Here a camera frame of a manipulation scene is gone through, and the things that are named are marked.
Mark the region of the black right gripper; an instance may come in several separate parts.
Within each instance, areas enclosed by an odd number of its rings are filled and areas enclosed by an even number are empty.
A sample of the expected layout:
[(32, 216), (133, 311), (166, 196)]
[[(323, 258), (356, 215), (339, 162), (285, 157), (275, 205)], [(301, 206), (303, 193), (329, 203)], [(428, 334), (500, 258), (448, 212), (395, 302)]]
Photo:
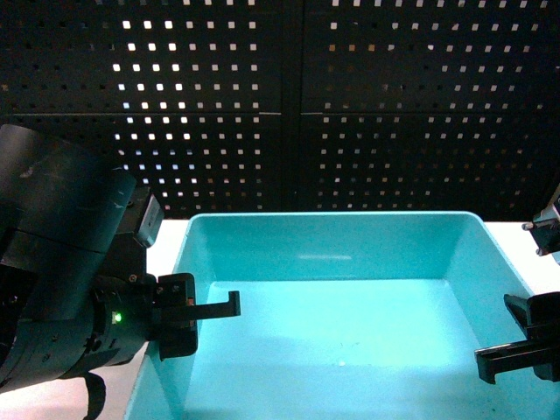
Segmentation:
[(559, 292), (506, 294), (504, 303), (526, 340), (476, 350), (479, 378), (495, 384), (499, 374), (533, 368), (537, 378), (559, 382)]

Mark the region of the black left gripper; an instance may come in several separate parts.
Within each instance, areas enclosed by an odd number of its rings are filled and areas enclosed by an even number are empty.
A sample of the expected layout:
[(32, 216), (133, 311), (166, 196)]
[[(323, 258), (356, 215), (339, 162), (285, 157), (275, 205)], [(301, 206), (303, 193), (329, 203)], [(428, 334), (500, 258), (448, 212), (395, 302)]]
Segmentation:
[(196, 304), (193, 275), (135, 281), (98, 276), (92, 290), (94, 335), (90, 353), (108, 357), (108, 366), (130, 362), (146, 341), (158, 343), (161, 360), (191, 356), (197, 351), (197, 322), (182, 316), (163, 320), (164, 311), (192, 306), (192, 319), (224, 319), (242, 314), (238, 290), (225, 302)]

